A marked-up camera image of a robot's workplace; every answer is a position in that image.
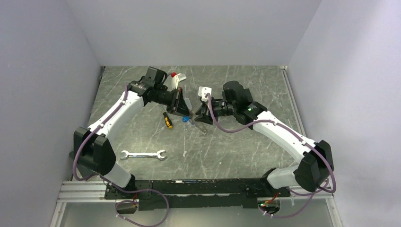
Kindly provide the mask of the blue key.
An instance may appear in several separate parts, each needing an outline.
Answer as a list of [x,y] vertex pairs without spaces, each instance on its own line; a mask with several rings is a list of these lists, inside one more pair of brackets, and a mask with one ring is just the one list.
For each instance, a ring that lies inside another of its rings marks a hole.
[[182,118],[182,122],[184,122],[184,123],[186,123],[186,122],[188,122],[189,121],[189,117],[187,117],[187,116],[184,116],[183,118]]

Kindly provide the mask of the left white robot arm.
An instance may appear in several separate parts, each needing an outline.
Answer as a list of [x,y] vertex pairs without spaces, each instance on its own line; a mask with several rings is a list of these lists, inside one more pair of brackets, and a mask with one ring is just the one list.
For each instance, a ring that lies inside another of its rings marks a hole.
[[117,163],[112,142],[123,126],[148,103],[163,105],[173,115],[191,117],[183,88],[179,86],[184,80],[183,73],[168,74],[148,67],[140,80],[125,85],[120,98],[99,120],[74,131],[71,152],[74,178],[85,181],[95,175],[101,176],[114,184],[123,198],[131,198],[136,192],[135,176]]

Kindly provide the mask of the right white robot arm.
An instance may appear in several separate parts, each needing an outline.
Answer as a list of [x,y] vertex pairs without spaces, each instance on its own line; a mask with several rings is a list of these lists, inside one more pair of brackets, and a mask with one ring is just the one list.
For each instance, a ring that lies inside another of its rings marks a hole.
[[253,100],[249,89],[238,81],[223,85],[222,98],[212,97],[212,89],[199,87],[201,107],[195,121],[215,124],[226,133],[246,128],[254,130],[278,144],[295,160],[296,165],[273,168],[261,178],[261,192],[274,195],[280,188],[300,186],[315,193],[322,190],[336,191],[331,146],[321,140],[316,142],[285,125],[265,106]]

